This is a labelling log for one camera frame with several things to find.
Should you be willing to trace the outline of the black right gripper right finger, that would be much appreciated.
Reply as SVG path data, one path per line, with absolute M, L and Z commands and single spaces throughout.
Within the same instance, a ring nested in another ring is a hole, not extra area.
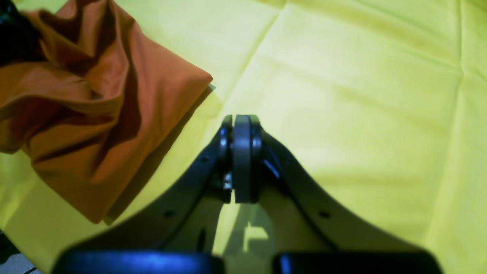
M 237 203 L 258 203 L 274 226 L 273 274 L 441 274 L 424 248 L 379 229 L 324 191 L 257 116 L 236 116 Z

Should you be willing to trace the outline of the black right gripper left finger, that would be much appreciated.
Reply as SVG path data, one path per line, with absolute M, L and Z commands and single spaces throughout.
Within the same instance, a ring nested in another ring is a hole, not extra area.
M 232 116 L 176 182 L 146 208 L 66 250 L 54 274 L 224 274 L 212 255 L 229 171 Z

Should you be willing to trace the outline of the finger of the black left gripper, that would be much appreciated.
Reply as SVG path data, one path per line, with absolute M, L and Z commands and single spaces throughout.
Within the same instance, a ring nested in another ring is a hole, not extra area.
M 0 1 L 0 66 L 44 60 L 40 33 L 11 0 Z

